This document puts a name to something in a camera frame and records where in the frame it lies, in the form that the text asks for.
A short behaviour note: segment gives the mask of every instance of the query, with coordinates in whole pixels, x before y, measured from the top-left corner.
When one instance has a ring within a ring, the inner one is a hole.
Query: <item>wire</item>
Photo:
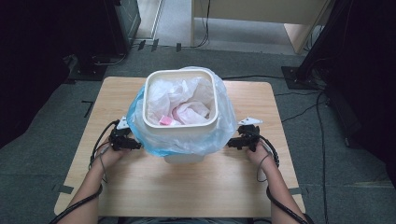
[[[322,144],[322,189],[323,189],[323,210],[324,210],[324,219],[326,224],[329,223],[329,217],[327,215],[327,195],[326,195],[326,146],[324,144],[324,130],[323,130],[323,122],[321,120],[321,116],[319,113],[319,98],[323,94],[321,92],[317,98],[317,114],[318,114],[318,121],[320,125],[320,132],[321,132],[321,144]]]
[[[100,152],[100,154],[99,154],[99,160],[100,160],[100,163],[102,163],[102,168],[103,168],[103,171],[104,171],[104,173],[105,173],[105,176],[104,176],[102,179],[103,179],[103,181],[105,181],[105,183],[107,183],[107,173],[106,173],[106,167],[105,167],[105,165],[103,164],[102,156],[103,156],[103,154],[108,150],[108,148],[109,148],[109,146],[107,146],[105,149],[103,149],[103,150]]]
[[[126,54],[124,54],[121,59],[119,59],[118,61],[116,61],[114,63],[94,63],[94,64],[99,65],[99,66],[101,66],[101,65],[116,65],[116,64],[122,62],[125,59],[125,57],[126,57]]]
[[[274,159],[274,161],[275,161],[275,164],[276,164],[277,167],[279,167],[279,157],[277,156],[277,152],[276,152],[274,146],[271,144],[271,142],[270,142],[268,139],[264,138],[264,137],[263,137],[262,135],[260,135],[260,134],[253,133],[253,132],[250,132],[250,131],[247,131],[247,130],[244,130],[244,132],[246,132],[246,133],[251,133],[251,134],[253,134],[253,135],[256,135],[256,136],[260,137],[260,139],[262,139],[262,140],[264,141],[264,143],[271,149],[271,152],[272,152],[272,155],[273,155],[273,159]]]
[[[312,94],[315,94],[315,93],[320,93],[320,91],[312,91],[312,92],[308,92],[308,93],[286,92],[286,93],[274,94],[274,96],[291,95],[291,94],[296,94],[296,95],[312,95]]]
[[[89,168],[90,168],[90,169],[91,169],[91,165],[92,165],[93,161],[95,160],[95,153],[96,153],[96,151],[98,150],[99,147],[102,147],[104,144],[106,144],[106,143],[103,143],[101,146],[98,147],[100,140],[102,139],[103,135],[107,132],[108,128],[109,128],[111,125],[113,125],[113,124],[115,124],[115,125],[118,124],[118,122],[120,122],[120,121],[119,121],[119,120],[111,121],[109,124],[107,124],[107,126],[105,127],[105,129],[104,129],[104,130],[102,131],[102,133],[100,134],[98,140],[97,140],[96,143],[95,143],[95,146],[93,147],[93,151],[92,151],[91,159],[90,159],[90,165],[89,165]]]
[[[269,157],[270,156],[270,153],[268,153],[266,156],[264,156],[264,158],[262,158],[262,161],[260,162],[260,164],[259,164],[259,167],[257,167],[257,174],[256,174],[256,178],[257,178],[257,181],[258,182],[265,182],[267,179],[265,178],[264,180],[260,180],[259,179],[259,172],[260,172],[260,169],[262,168],[262,163],[264,162],[264,160],[265,159],[267,159],[267,157]]]
[[[293,211],[291,211],[287,206],[283,205],[277,199],[275,199],[274,196],[272,196],[269,187],[267,187],[267,196],[272,203],[274,203],[278,208],[280,208],[282,211],[284,211],[286,214],[288,214],[290,217],[292,217],[298,223],[308,224],[308,222],[306,222],[301,217],[299,217],[297,214],[295,214]]]
[[[278,78],[278,79],[285,79],[285,80],[295,81],[295,79],[289,78],[289,77],[271,77],[271,76],[266,76],[266,75],[252,75],[252,76],[243,76],[243,77],[222,77],[221,79],[227,80],[227,79],[237,79],[237,78],[246,78],[246,77],[270,77],[270,78]],[[308,85],[306,83],[303,83],[303,82],[299,82],[299,84],[304,85],[304,86],[309,87],[309,88],[312,88],[312,89],[315,89],[315,90],[318,90],[318,91],[324,91],[321,88],[313,87],[313,86],[310,86],[310,85]]]
[[[318,37],[319,37],[319,35],[321,34],[322,31],[323,31],[323,25],[321,25],[320,28],[319,28],[318,31],[317,31],[317,35],[316,35],[316,37],[315,37],[315,41],[316,41],[316,39],[318,39]],[[312,47],[314,47],[314,42],[315,42],[315,41],[313,41],[313,33],[311,33],[310,39],[307,39],[307,40],[306,40],[304,50],[305,50],[305,51],[311,50]]]
[[[244,77],[270,77],[270,78],[279,78],[279,79],[288,79],[288,80],[293,80],[292,78],[287,78],[287,77],[271,77],[271,76],[266,76],[266,75],[252,75],[252,76],[243,76],[243,77],[222,77],[221,79],[226,80],[226,79],[236,79],[236,78],[244,78]]]
[[[295,119],[295,118],[297,118],[297,117],[300,117],[300,116],[303,115],[306,111],[308,111],[309,109],[315,107],[316,105],[317,105],[317,104],[314,104],[314,105],[309,106],[305,111],[303,111],[302,113],[300,113],[300,114],[298,114],[298,115],[295,115],[295,116],[290,117],[290,118],[287,118],[287,119],[283,119],[283,120],[282,120],[282,123],[285,122],[285,121],[288,121],[288,120],[290,120],[290,119]]]
[[[308,69],[306,69],[305,75],[308,75],[308,73],[312,70],[313,66],[314,66],[316,63],[318,63],[318,62],[320,62],[320,61],[327,61],[327,60],[329,60],[329,59],[338,58],[338,57],[342,54],[342,52],[343,52],[343,50],[344,50],[345,43],[346,43],[346,38],[347,38],[347,27],[348,27],[348,24],[349,24],[349,16],[350,16],[350,11],[351,11],[351,9],[352,9],[353,2],[354,2],[354,0],[351,0],[351,3],[350,3],[350,5],[349,5],[349,10],[348,10],[348,13],[347,13],[347,15],[346,15],[346,27],[345,27],[345,29],[344,29],[343,42],[342,42],[340,51],[339,51],[336,55],[334,55],[334,56],[327,57],[327,58],[321,58],[321,59],[317,59],[317,60],[313,61],[313,62],[309,65]]]
[[[204,39],[201,41],[201,43],[198,46],[194,47],[184,47],[184,49],[197,49],[202,47],[206,41],[209,39],[209,26],[207,25],[207,22],[209,21],[209,12],[210,12],[210,0],[207,3],[207,10],[206,10],[206,25],[204,25],[205,28],[205,36]]]
[[[70,214],[71,212],[73,212],[74,210],[79,208],[80,206],[82,206],[84,203],[87,203],[87,202],[97,198],[102,193],[102,190],[103,190],[103,186],[100,185],[99,190],[96,191],[96,193],[94,193],[93,195],[91,195],[77,203],[74,203],[70,207],[66,208],[64,211],[62,211],[61,214],[56,216],[49,224],[58,223],[62,218],[64,218],[65,216],[67,216],[68,214]]]

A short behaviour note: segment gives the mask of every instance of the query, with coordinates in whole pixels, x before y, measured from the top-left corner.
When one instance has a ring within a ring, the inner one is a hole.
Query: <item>hand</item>
[[[250,149],[247,149],[247,156],[251,162],[253,162],[256,166],[261,166],[264,172],[266,172],[266,167],[268,166],[276,166],[275,162],[272,158],[272,155],[264,148],[262,145],[263,142],[259,141],[256,145],[256,151],[253,152]]]
[[[100,159],[98,158],[99,156],[102,156],[103,165],[105,166],[105,169],[108,169],[130,151],[130,149],[126,148],[116,151],[113,149],[110,143],[106,143],[97,150],[95,161],[92,164],[92,168],[99,167],[100,169],[103,169],[102,164],[100,164]]]

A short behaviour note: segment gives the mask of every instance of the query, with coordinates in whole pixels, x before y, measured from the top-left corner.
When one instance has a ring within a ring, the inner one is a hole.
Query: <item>gray carpet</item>
[[[202,66],[220,77],[282,77],[280,66],[298,66],[304,57],[230,51],[158,48],[132,49],[124,61],[109,66],[106,76],[147,77],[163,69]],[[291,92],[281,78],[252,77],[237,80],[266,81],[275,94]],[[29,130],[0,150],[0,223],[46,223],[53,217],[58,198],[53,191],[68,172],[101,82],[63,84],[36,115]],[[311,91],[293,91],[307,93]],[[282,119],[316,103],[318,94],[278,95]],[[395,223],[396,190],[385,165],[363,149],[344,145],[336,115],[319,106],[326,146],[327,212],[330,223]],[[322,150],[315,108],[283,123],[291,157],[303,192],[306,212],[316,223],[325,223],[322,193]],[[114,221],[104,219],[101,223]]]

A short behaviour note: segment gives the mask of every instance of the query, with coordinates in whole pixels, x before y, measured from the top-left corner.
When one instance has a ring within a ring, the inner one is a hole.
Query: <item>wooden table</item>
[[[64,181],[73,187],[61,193],[55,213],[72,200],[88,171],[92,148],[103,129],[126,115],[145,78],[108,77],[96,99],[72,165]],[[280,158],[280,171],[290,189],[299,188],[276,108],[271,85],[225,81],[237,120],[262,119],[261,135],[271,141]],[[100,195],[99,215],[107,217],[269,217],[266,183],[256,180],[257,167],[244,150],[225,147],[192,164],[169,164],[163,158],[134,150],[107,171]],[[301,194],[293,195],[304,212]]]

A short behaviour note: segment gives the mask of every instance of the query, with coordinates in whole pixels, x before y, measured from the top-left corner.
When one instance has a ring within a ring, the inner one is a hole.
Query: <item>human arm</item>
[[[262,146],[261,142],[257,144],[255,152],[249,149],[247,150],[247,156],[249,159],[257,166],[260,165],[261,169],[264,171],[272,196],[288,207],[297,216],[306,221],[303,212],[291,196],[285,180],[271,155],[262,161],[262,159],[267,155],[269,155],[269,153]],[[273,223],[297,223],[291,216],[282,211],[274,203],[271,203],[271,217]]]
[[[102,177],[105,174],[105,170],[109,169],[129,151],[130,150],[115,151],[109,143],[103,144],[97,150],[96,158],[92,163],[91,169],[85,175],[81,186],[79,187],[76,195],[73,197],[68,207],[96,193],[101,186]],[[96,197],[73,210],[58,223],[97,223],[98,204],[99,199]]]

